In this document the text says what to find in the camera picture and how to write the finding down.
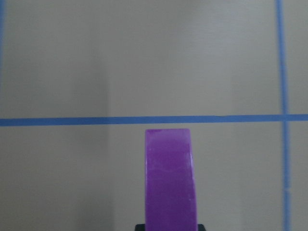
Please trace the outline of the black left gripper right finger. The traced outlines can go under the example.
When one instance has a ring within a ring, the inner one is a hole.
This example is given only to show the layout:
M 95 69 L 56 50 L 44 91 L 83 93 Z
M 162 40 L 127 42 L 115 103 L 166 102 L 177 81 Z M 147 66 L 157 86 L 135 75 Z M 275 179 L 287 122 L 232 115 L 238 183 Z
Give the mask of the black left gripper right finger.
M 203 224 L 198 224 L 197 228 L 198 228 L 198 231 L 206 231 L 206 228 Z

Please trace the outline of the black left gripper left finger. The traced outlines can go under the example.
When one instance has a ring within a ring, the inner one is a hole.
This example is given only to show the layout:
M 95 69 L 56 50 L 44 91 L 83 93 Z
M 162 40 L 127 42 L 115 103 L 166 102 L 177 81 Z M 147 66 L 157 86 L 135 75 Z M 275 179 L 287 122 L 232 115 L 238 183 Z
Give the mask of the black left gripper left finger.
M 136 224 L 134 230 L 135 231 L 146 231 L 145 224 Z

